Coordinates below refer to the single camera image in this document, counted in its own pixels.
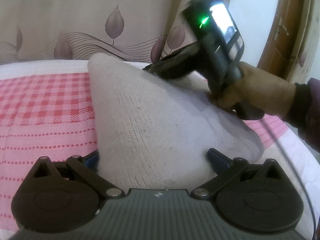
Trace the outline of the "gloved right hand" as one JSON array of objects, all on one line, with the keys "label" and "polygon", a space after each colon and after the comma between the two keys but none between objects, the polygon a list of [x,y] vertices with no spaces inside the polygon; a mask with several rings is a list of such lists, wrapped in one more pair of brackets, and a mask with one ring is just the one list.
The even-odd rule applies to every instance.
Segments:
[{"label": "gloved right hand", "polygon": [[296,86],[252,65],[240,62],[242,78],[228,86],[217,100],[221,108],[229,108],[248,100],[268,115],[287,116],[296,94]]}]

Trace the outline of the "dark sleeve right forearm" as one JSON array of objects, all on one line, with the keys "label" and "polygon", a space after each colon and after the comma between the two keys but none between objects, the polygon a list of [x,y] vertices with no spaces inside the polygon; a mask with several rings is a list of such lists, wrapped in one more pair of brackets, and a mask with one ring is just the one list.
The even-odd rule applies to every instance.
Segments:
[{"label": "dark sleeve right forearm", "polygon": [[298,135],[319,152],[319,80],[295,83],[296,93],[287,114],[287,122],[298,129]]}]

